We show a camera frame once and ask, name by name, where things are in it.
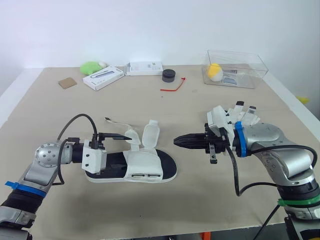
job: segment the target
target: black round container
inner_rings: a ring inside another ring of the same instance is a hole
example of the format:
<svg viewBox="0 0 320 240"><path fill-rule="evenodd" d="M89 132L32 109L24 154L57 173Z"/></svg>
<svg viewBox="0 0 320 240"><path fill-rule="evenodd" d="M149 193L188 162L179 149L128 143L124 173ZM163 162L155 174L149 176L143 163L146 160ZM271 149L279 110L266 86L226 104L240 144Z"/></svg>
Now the black round container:
<svg viewBox="0 0 320 240"><path fill-rule="evenodd" d="M162 71L162 80L166 83L172 83L175 80L176 72L172 69Z"/></svg>

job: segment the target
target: yellow object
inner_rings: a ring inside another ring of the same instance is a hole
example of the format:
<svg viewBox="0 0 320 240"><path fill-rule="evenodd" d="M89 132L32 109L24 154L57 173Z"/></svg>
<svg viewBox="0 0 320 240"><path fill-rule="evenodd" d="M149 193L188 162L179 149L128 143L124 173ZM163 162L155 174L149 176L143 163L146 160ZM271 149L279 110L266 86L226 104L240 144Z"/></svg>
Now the yellow object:
<svg viewBox="0 0 320 240"><path fill-rule="evenodd" d="M303 96L295 96L295 97L303 104L307 104L310 101L308 97L303 97Z"/></svg>
<svg viewBox="0 0 320 240"><path fill-rule="evenodd" d="M210 66L208 66L208 69L207 69L208 78L212 79L220 71L222 71L222 68L220 67L220 65L218 63L212 63Z"/></svg>

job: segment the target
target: small white box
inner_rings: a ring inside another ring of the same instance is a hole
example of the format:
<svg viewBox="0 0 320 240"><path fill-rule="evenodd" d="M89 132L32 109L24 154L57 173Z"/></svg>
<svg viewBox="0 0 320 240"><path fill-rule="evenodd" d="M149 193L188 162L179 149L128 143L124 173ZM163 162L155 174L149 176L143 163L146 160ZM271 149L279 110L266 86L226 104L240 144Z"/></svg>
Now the small white box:
<svg viewBox="0 0 320 240"><path fill-rule="evenodd" d="M94 74L84 77L83 82L93 90L98 91L122 78L124 75L124 72L115 66L108 66Z"/></svg>
<svg viewBox="0 0 320 240"><path fill-rule="evenodd" d="M163 70L160 61L131 61L124 67L127 76L162 75Z"/></svg>

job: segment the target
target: black cable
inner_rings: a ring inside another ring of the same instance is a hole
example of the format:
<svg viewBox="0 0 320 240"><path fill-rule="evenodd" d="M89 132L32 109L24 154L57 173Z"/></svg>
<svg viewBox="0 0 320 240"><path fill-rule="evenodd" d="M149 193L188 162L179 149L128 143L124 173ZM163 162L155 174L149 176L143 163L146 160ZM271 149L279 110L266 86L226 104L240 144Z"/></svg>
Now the black cable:
<svg viewBox="0 0 320 240"><path fill-rule="evenodd" d="M273 186L276 187L277 185L274 183L270 183L270 182L255 182L255 183L251 183L248 184L246 186L244 186L241 190L239 190L239 174L238 174L238 166L237 166L237 161L235 158L234 153L231 151L229 146L225 146L225 149L228 151L231 161L232 161L232 166L233 166L233 178L234 178L234 189L235 189L235 194L240 197L245 190L254 187L254 186L258 186L258 185L265 185L265 186Z"/></svg>
<svg viewBox="0 0 320 240"><path fill-rule="evenodd" d="M61 174L61 158L62 158L62 152L64 150L64 146L65 146L67 141L68 141L68 139L63 140L63 142L60 145L60 149L59 149L57 168L58 168L58 177L60 179L60 182L55 182L52 185L63 185L63 184L65 184L65 181L64 181L64 179L62 177L62 174Z"/></svg>
<svg viewBox="0 0 320 240"><path fill-rule="evenodd" d="M272 210L272 212L269 214L269 216L266 218L265 222L263 223L262 227L260 227L259 231L255 235L253 240L256 240L256 238L259 236L259 234L265 229L270 219L273 217L273 215L276 213L276 211L280 208L280 205L275 206L275 208Z"/></svg>
<svg viewBox="0 0 320 240"><path fill-rule="evenodd" d="M96 127L96 124L95 124L95 122L93 121L93 119L92 119L89 115L87 115L87 114L85 114L85 113L81 113L81 114L78 114L78 115L74 116L74 117L64 126L64 128L61 130L61 132L60 132L60 134L59 134L59 136L58 136L58 138L57 138L57 141L59 141L59 140L61 139L62 135L64 134L64 132L66 131L66 129L69 127L69 125L70 125L74 120L76 120L76 119L79 118L79 117L86 117L87 119L89 119L89 121L90 121L90 123L92 124L92 127L93 127L93 132L94 132L95 134L98 134L98 133L97 133L97 127Z"/></svg>
<svg viewBox="0 0 320 240"><path fill-rule="evenodd" d="M254 182L254 183L248 184L247 186L244 186L240 190L239 195L241 196L244 193L245 190L247 190L247 189L249 189L251 187L254 187L254 186L259 186L259 185L273 186L273 187L277 186L275 183L271 183L271 182L264 182L264 181Z"/></svg>
<svg viewBox="0 0 320 240"><path fill-rule="evenodd" d="M318 155L317 152L309 147L309 146L303 146L303 145L279 145L279 146L268 146L268 147L263 147L263 148L259 148L257 150L254 151L250 151L250 154L257 154L260 152L264 152L264 151L268 151L268 150L273 150L273 149L305 149L310 151L313 154L313 160L311 163L312 168L315 167L316 163L317 163L317 159L318 159Z"/></svg>

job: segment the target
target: beige table surface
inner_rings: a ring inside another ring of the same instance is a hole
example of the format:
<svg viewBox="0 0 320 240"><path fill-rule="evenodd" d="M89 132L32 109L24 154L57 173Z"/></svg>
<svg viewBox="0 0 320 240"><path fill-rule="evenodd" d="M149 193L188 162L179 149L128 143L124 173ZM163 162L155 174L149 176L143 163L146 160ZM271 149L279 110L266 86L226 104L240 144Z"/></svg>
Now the beige table surface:
<svg viewBox="0 0 320 240"><path fill-rule="evenodd" d="M257 107L261 121L280 127L297 144L315 148L319 142L262 82L256 89L206 85L200 66L171 66L174 83L161 76L126 76L93 91L82 83L78 68L46 68L33 83L8 121L0 129L0 183L15 182L32 162L35 149L54 140L69 119L89 114L98 131L123 134L125 127L104 121L133 125L142 133L149 119L159 121L157 148L176 161L177 177L168 183L91 183L80 164L62 166L66 184L53 186L37 212L30 229L35 240L100 240L216 231L257 226L277 204L279 194L270 186L254 187L237 197L231 160L217 155L210 164L203 149L173 145L187 133L203 133L206 112L217 105L234 106L245 101ZM72 77L77 85L62 89L58 81ZM177 92L174 89L186 77ZM75 121L65 137L89 138L92 127L84 119ZM125 141L107 140L108 152L129 149ZM254 157L238 158L240 186L271 181L264 166ZM315 168L319 181L320 167ZM1 201L11 192L0 186ZM283 222L283 209L271 223Z"/></svg>

